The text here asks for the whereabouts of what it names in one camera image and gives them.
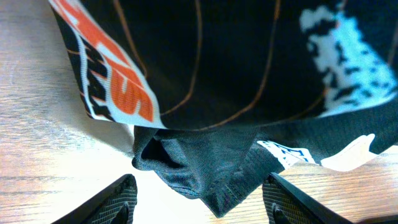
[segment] wooden floor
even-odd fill
[[[50,223],[125,173],[139,189],[134,223],[267,223],[261,189],[216,219],[133,169],[128,130],[86,117],[47,1],[1,0],[0,223]],[[354,222],[398,214],[396,147],[352,172],[296,164],[282,175]]]

